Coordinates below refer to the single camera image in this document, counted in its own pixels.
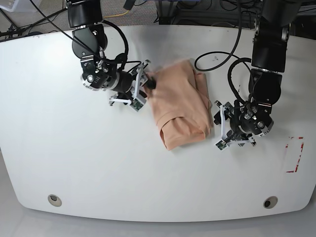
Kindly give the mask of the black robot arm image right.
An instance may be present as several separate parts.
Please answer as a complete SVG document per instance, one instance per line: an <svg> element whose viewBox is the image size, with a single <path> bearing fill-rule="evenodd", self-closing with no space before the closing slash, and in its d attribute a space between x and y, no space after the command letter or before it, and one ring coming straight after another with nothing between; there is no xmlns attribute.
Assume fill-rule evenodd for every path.
<svg viewBox="0 0 316 237"><path fill-rule="evenodd" d="M221 126L221 140L216 147L256 145L255 136L267 135L274 124L272 106L281 96L282 73L285 71L290 24L302 5L300 0L265 0L255 21L251 58L237 58L228 69L228 83L233 104L216 101L219 112L214 123ZM232 71L240 63L251 63L249 96L242 99L232 82Z"/></svg>

